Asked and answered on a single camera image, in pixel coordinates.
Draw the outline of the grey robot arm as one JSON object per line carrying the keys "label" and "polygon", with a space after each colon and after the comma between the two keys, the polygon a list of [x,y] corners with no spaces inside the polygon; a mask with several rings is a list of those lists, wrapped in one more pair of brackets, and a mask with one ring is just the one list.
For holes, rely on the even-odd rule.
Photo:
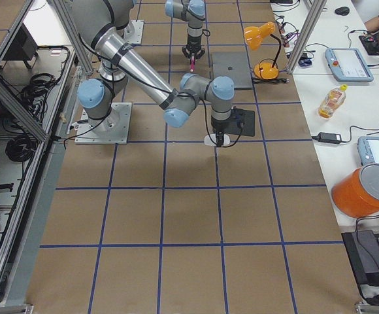
{"label": "grey robot arm", "polygon": [[171,127],[182,127],[199,103],[209,102],[212,131],[207,133],[207,144],[232,147],[226,128],[235,120],[233,80],[229,77],[211,80],[186,73],[179,89],[173,88],[124,38],[135,4],[135,1],[74,1],[72,17],[80,38],[96,56],[138,84],[163,109],[163,118]]}
{"label": "grey robot arm", "polygon": [[198,60],[205,53],[201,45],[203,24],[205,21],[205,3],[202,0],[165,2],[165,14],[171,18],[188,23],[187,43],[182,48],[183,55],[192,62]]}

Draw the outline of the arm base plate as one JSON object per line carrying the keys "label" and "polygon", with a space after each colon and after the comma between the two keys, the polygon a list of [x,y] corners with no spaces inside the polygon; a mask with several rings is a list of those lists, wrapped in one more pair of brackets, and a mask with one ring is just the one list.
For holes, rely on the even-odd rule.
{"label": "arm base plate", "polygon": [[126,42],[139,45],[142,42],[142,34],[144,29],[143,20],[130,20],[124,30],[123,38]]}
{"label": "arm base plate", "polygon": [[74,141],[78,145],[110,145],[126,144],[129,134],[132,103],[112,103],[110,114],[99,124],[99,121],[90,120],[86,110],[82,110],[82,120],[74,129],[78,137]]}

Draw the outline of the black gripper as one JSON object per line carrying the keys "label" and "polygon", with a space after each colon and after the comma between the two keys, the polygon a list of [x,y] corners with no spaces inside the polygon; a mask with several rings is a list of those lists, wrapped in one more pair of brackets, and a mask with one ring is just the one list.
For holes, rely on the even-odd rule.
{"label": "black gripper", "polygon": [[205,54],[205,49],[200,44],[190,44],[182,47],[182,53],[187,59],[200,59]]}
{"label": "black gripper", "polygon": [[211,126],[216,136],[217,147],[223,147],[225,142],[225,132],[229,129],[230,124],[230,119],[217,120],[215,118],[211,118]]}

